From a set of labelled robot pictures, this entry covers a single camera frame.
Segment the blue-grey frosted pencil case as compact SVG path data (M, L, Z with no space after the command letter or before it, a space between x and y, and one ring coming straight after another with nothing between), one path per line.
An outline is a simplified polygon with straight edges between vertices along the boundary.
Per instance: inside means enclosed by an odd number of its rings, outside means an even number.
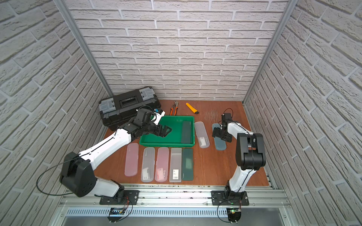
M218 123L212 124L212 130L214 130L215 128L220 128L220 125ZM214 144L216 150L218 151L224 151L227 148L226 142L221 140L219 137L214 137Z

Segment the green plastic storage tray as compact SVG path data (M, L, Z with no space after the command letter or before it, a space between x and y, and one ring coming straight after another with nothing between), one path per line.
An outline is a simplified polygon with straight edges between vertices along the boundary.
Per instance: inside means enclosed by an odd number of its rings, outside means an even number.
M183 121L191 121L192 143L182 144ZM158 137L154 134L144 135L140 138L139 144L144 147L181 147L190 148L195 145L195 118L193 116L164 116L160 124L168 126L172 131L166 137Z

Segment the clear frosted pencil case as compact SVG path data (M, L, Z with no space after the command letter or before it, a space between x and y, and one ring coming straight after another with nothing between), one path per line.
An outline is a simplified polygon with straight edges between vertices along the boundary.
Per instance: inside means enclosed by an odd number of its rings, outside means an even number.
M210 142L204 123L202 121L197 121L194 123L194 126L200 148L208 148Z

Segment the grey frosted rectangular pencil case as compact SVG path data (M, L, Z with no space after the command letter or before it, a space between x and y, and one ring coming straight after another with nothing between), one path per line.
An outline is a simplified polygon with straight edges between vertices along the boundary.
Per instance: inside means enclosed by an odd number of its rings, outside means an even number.
M182 181L182 149L171 148L169 182Z

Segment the dark green labelled pencil case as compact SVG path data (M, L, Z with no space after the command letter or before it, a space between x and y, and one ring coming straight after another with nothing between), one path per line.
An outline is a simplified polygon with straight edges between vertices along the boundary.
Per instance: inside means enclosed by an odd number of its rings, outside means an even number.
M182 150L182 180L192 181L194 179L194 158L193 149Z

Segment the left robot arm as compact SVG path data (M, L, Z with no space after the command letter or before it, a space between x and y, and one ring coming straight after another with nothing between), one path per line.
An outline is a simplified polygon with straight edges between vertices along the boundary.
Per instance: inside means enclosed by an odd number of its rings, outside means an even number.
M164 115L165 112L160 108L141 108L135 117L103 141L80 153L67 154L60 173L60 183L77 197L94 195L123 199L124 187L121 184L98 178L94 171L114 152L143 135L166 137L172 129L159 123Z

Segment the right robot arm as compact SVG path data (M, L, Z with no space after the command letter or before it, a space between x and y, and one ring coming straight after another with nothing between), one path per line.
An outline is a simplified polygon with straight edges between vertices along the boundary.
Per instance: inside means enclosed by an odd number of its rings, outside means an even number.
M229 195L245 192L248 181L266 164L264 137L243 127L232 118L223 116L219 128L213 129L213 137L225 142L236 139L235 159L237 168L228 181Z

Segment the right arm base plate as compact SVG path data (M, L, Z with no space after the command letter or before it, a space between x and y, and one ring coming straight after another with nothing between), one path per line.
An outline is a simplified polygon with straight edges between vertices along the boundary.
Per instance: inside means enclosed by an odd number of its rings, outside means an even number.
M212 205L249 206L247 192L211 191Z

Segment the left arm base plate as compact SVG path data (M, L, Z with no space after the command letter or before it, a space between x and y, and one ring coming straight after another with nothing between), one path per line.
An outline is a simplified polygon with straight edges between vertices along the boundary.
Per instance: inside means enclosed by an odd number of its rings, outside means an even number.
M100 205L136 205L139 193L139 190L122 190L114 197L102 196Z

